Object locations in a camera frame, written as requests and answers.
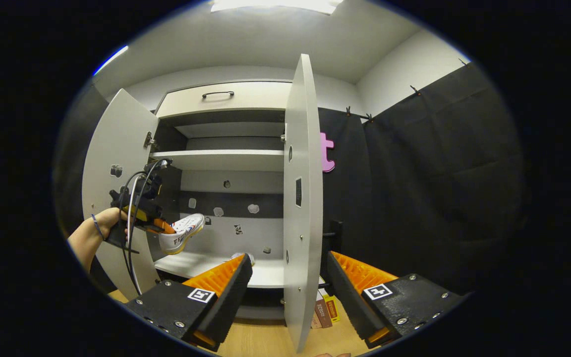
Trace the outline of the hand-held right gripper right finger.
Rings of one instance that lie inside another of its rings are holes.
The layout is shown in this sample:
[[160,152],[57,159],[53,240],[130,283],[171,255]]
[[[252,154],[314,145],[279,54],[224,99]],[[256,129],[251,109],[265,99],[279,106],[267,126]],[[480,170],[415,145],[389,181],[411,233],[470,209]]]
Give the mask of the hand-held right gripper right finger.
[[419,274],[398,277],[335,251],[327,253],[327,273],[352,327],[370,349],[414,335],[466,301]]

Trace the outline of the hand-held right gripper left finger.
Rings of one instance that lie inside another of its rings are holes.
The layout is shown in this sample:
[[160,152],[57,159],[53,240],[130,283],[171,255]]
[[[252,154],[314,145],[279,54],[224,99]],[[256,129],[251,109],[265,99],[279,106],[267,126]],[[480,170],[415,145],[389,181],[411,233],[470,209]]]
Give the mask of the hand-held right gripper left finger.
[[125,307],[175,340],[216,352],[225,341],[252,277],[248,254],[178,283],[163,280]]

